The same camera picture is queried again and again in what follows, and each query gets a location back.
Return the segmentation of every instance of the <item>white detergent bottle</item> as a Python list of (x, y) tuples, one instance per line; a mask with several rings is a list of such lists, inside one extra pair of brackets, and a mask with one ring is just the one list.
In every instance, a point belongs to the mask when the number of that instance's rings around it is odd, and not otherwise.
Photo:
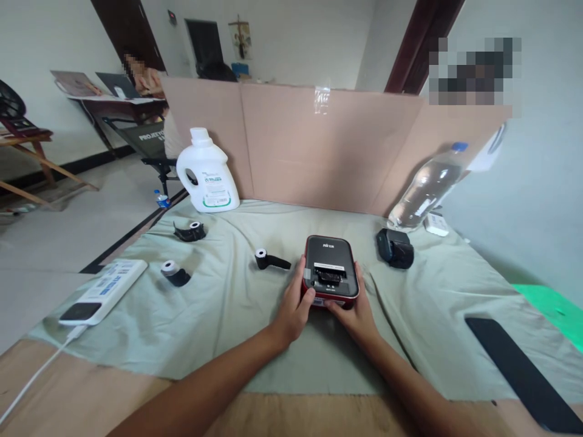
[[(204, 127), (190, 130), (192, 145), (178, 156), (176, 172), (199, 212), (230, 211), (240, 205), (239, 193), (227, 167), (227, 155), (208, 136)], [(194, 173), (198, 185), (190, 182), (186, 170)]]

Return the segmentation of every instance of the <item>doorway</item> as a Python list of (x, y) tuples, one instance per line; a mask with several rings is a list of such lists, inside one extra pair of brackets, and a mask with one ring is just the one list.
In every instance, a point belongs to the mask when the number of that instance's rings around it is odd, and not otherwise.
[(219, 27), (215, 21), (186, 19), (186, 28), (193, 44), (194, 57), (198, 67), (222, 63)]
[(429, 52), (438, 51), (464, 0), (417, 0), (384, 92), (418, 95), (429, 75)]
[(120, 61), (135, 52), (146, 66), (166, 71), (140, 0), (91, 0)]

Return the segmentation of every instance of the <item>folding chair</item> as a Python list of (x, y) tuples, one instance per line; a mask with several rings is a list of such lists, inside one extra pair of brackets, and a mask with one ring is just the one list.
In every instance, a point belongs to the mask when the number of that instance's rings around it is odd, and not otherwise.
[(164, 151), (164, 122), (142, 124), (132, 127), (117, 127), (116, 123), (137, 124), (133, 120), (124, 120), (121, 118), (101, 118), (109, 127), (111, 127), (120, 137), (128, 142), (130, 147), (141, 156), (141, 161), (152, 166), (158, 172), (158, 179), (162, 182), (162, 189), (165, 195), (168, 195), (166, 181), (179, 180), (178, 177), (168, 177), (171, 172), (171, 166), (176, 166), (175, 159), (166, 158)]

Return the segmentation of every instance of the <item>bottle cap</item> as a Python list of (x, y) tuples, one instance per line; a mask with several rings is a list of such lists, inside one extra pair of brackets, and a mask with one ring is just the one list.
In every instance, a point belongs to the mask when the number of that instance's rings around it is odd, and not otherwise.
[(210, 147), (213, 145), (213, 141), (204, 127), (193, 127), (190, 129), (190, 136), (194, 147)]
[(454, 145), (451, 146), (451, 149), (455, 150), (456, 152), (463, 152), (467, 148), (468, 148), (467, 143), (454, 143)]

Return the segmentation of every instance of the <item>white charging cable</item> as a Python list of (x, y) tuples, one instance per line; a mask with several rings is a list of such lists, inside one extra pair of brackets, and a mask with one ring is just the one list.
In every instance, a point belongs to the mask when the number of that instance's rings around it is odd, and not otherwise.
[(14, 409), (14, 407), (16, 407), (16, 405), (18, 404), (18, 402), (22, 399), (22, 397), (24, 396), (24, 394), (28, 391), (28, 389), (30, 388), (30, 386), (32, 385), (32, 383), (38, 378), (38, 376), (43, 372), (43, 370), (45, 370), (49, 364), (51, 364), (55, 358), (61, 353), (63, 352), (63, 350), (75, 339), (79, 338), (81, 336), (81, 334), (83, 334), (85, 332), (85, 330), (88, 328), (87, 325), (79, 325), (76, 326), (68, 335), (67, 335), (67, 339), (65, 340), (65, 343), (63, 343), (63, 345), (61, 347), (59, 347), (59, 349), (54, 353), (54, 355), (49, 358), (47, 360), (47, 362), (45, 364), (43, 364), (43, 366), (36, 371), (36, 373), (32, 376), (32, 378), (30, 378), (30, 380), (26, 383), (26, 385), (24, 386), (24, 388), (21, 390), (20, 393), (18, 393), (18, 396), (16, 397), (16, 399), (10, 404), (10, 406), (8, 407), (8, 410), (6, 410), (6, 412), (2, 415), (2, 418), (0, 418), (0, 425), (2, 425), (2, 423), (4, 422), (4, 420), (10, 415), (10, 413), (12, 412), (12, 410)]

